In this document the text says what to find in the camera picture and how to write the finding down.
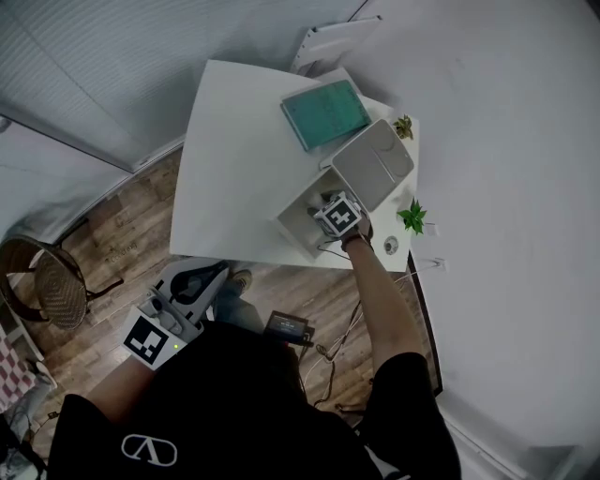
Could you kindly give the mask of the person's right hand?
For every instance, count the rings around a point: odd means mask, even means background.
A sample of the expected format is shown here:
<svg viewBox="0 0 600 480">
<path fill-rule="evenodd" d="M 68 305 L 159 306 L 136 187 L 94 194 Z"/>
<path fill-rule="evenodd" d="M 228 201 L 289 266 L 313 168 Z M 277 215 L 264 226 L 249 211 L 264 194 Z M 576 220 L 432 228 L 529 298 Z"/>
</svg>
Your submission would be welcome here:
<svg viewBox="0 0 600 480">
<path fill-rule="evenodd" d="M 341 247 L 346 250 L 346 246 L 354 240 L 362 240 L 371 245 L 372 237 L 373 228 L 369 215 L 362 211 L 360 220 L 340 237 Z"/>
</svg>

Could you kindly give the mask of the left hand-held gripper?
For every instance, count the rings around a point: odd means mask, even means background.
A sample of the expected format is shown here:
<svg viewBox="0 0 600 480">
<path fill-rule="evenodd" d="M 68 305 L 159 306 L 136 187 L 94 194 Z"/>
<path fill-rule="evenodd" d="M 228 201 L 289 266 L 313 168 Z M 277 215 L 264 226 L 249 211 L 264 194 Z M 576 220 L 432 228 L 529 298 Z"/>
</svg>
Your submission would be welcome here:
<svg viewBox="0 0 600 480">
<path fill-rule="evenodd" d="M 186 257 L 159 273 L 126 318 L 122 345 L 156 371 L 204 331 L 201 320 L 229 275 L 229 264 Z"/>
</svg>

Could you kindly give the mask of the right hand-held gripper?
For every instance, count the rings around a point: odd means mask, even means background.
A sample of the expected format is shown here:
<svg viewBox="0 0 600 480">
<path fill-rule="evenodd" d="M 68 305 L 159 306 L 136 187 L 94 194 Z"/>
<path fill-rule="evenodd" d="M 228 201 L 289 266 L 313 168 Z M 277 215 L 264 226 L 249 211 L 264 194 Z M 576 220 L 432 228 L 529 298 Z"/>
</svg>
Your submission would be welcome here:
<svg viewBox="0 0 600 480">
<path fill-rule="evenodd" d="M 340 239 L 355 225 L 360 220 L 362 211 L 366 212 L 360 202 L 346 190 L 314 193 L 307 199 L 309 216 L 326 235 L 334 239 Z"/>
</svg>

